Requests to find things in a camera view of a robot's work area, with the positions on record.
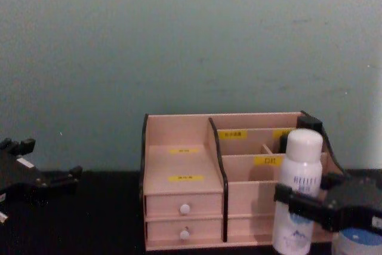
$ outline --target drawer knob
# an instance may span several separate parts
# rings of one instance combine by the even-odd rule
[[[183,229],[183,230],[180,232],[179,237],[180,237],[181,240],[187,240],[187,239],[189,239],[189,237],[190,237],[189,229],[188,229],[188,228]]]
[[[191,207],[188,204],[183,204],[179,210],[180,214],[186,215],[190,213]]]

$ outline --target white container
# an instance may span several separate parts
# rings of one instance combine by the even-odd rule
[[[318,196],[322,176],[322,141],[322,136],[313,130],[301,128],[290,132],[279,182],[294,191]],[[276,203],[272,239],[273,248],[278,253],[306,255],[310,250],[312,234],[312,221],[290,214],[286,204]]]
[[[381,255],[382,236],[368,231],[348,228],[337,234],[332,242],[332,255]]]

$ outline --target teal wall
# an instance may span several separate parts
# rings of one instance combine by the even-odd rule
[[[0,136],[43,169],[138,169],[144,113],[321,118],[365,157],[381,0],[0,0]]]

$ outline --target white bottle cap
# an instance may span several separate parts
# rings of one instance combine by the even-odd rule
[[[317,162],[321,159],[322,136],[313,130],[298,128],[289,133],[286,157],[298,162]]]

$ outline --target small drawer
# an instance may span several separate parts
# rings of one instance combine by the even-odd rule
[[[194,239],[221,238],[223,219],[173,220],[147,223],[147,240],[179,240],[187,244]]]
[[[147,217],[222,214],[222,194],[154,195],[146,197]]]

